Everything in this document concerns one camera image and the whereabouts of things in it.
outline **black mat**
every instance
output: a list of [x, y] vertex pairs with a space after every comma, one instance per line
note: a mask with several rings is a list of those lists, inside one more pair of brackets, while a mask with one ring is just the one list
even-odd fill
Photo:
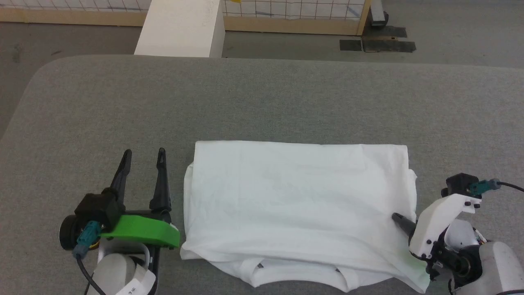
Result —
[[360, 40], [340, 40], [340, 51], [362, 51]]
[[385, 26], [382, 28], [366, 27], [363, 37], [389, 36], [398, 38], [407, 38], [408, 33], [404, 27]]
[[398, 40], [362, 40], [362, 48], [365, 52], [413, 52], [417, 50], [415, 42]]

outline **white label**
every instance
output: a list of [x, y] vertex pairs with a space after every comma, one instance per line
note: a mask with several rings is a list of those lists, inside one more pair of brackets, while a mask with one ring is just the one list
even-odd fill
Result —
[[132, 279], [116, 295], [147, 295], [147, 292], [137, 279]]

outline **wooden frame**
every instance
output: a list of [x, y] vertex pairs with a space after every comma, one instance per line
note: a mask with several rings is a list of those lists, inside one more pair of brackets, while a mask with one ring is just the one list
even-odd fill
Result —
[[[276, 19], [224, 17], [225, 30], [268, 33], [328, 34], [361, 36], [371, 0], [366, 0], [360, 21], [329, 19]], [[147, 13], [94, 12], [77, 10], [31, 10], [0, 8], [0, 22], [136, 26], [144, 25]]]

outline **white t-shirt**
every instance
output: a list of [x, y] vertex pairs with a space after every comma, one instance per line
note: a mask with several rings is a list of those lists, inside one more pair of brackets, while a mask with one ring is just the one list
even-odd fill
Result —
[[348, 292], [398, 278], [425, 292], [425, 262], [391, 219], [415, 220], [404, 145], [207, 141], [184, 179], [182, 259], [254, 287], [283, 280]]

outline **gray table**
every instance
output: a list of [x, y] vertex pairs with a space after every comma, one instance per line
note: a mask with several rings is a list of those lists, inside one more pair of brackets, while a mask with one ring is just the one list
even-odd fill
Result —
[[[409, 149], [418, 208], [466, 172], [524, 184], [524, 71], [409, 64], [82, 56], [40, 69], [0, 141], [0, 293], [82, 294], [85, 279], [58, 228], [106, 187], [133, 150], [125, 203], [147, 208], [167, 150], [173, 220], [197, 140], [393, 143]], [[524, 255], [524, 195], [486, 194], [467, 216]], [[341, 294], [312, 282], [257, 289], [205, 261], [164, 251], [160, 294]], [[92, 270], [95, 255], [86, 266]], [[413, 294], [396, 279], [352, 294]], [[446, 294], [436, 282], [431, 294]]]

